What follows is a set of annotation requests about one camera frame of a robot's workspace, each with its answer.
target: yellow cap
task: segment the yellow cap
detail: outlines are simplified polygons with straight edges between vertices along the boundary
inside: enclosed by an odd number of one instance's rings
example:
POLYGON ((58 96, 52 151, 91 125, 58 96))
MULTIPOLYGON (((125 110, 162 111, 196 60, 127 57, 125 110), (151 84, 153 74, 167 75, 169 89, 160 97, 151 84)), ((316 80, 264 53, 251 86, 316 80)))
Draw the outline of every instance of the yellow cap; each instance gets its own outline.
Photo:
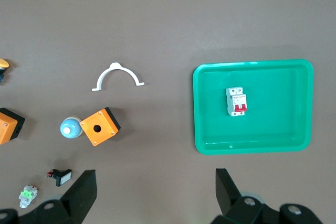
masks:
POLYGON ((3 59, 0 59, 0 68, 8 68, 9 63, 3 59))

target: red switch lever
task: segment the red switch lever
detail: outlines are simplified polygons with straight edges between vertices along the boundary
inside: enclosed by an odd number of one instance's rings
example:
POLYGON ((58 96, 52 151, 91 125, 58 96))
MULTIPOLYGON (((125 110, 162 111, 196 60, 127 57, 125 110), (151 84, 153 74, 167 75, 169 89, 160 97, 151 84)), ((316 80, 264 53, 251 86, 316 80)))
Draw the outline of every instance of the red switch lever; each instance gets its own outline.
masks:
POLYGON ((235 105, 235 112, 245 112, 247 111, 246 104, 242 104, 241 108, 238 105, 235 105))

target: white arch-shaped object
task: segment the white arch-shaped object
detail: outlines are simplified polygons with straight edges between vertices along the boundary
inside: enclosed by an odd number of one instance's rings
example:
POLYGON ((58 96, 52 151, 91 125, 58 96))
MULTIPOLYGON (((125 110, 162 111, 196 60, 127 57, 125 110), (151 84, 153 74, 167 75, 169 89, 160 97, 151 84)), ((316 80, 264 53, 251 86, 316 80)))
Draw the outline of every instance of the white arch-shaped object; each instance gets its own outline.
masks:
POLYGON ((99 90, 101 90, 101 85, 102 85, 102 83, 103 83, 103 79, 105 78, 105 76, 106 76, 109 72, 114 71, 114 70, 122 70, 122 71, 125 71, 125 72, 129 73, 129 74, 133 77, 133 79, 134 79, 134 81, 135 81, 135 84, 136 84, 137 86, 145 85, 144 82, 139 82, 139 79, 136 77, 136 75, 135 75, 131 70, 129 70, 128 68, 124 68, 124 67, 122 67, 122 66, 121 66, 119 63, 117 63, 117 62, 114 62, 114 63, 112 63, 112 64, 110 65, 110 67, 109 67, 107 70, 105 70, 103 73, 101 73, 101 75, 99 76, 98 81, 97 81, 97 87, 94 88, 94 89, 92 89, 92 91, 99 91, 99 90))

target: blue dome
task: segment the blue dome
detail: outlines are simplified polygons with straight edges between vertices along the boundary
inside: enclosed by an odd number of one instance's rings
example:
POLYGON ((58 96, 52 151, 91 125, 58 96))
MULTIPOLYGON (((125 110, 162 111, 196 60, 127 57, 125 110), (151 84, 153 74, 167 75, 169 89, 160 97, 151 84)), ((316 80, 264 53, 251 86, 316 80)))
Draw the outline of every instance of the blue dome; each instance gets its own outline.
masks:
POLYGON ((60 131, 66 138, 76 138, 83 132, 77 118, 66 118, 61 123, 60 131))

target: gray table surface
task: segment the gray table surface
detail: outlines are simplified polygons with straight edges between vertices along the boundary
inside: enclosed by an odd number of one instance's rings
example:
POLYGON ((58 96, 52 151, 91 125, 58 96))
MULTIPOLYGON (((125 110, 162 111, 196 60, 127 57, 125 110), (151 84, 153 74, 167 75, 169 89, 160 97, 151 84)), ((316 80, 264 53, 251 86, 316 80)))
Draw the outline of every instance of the gray table surface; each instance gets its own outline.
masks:
POLYGON ((296 202, 325 223, 336 206, 336 0, 0 0, 0 106, 26 118, 0 146, 0 208, 24 214, 96 169, 84 223, 210 223, 215 168, 275 209, 296 202), (294 153, 205 156, 194 146, 192 73, 207 62, 305 58, 314 66, 312 140, 294 153), (119 62, 146 84, 136 87, 119 62), (121 124, 93 147, 59 125, 109 106, 121 124), (74 171, 55 187, 52 168, 74 171), (26 209, 25 185, 40 188, 26 209))

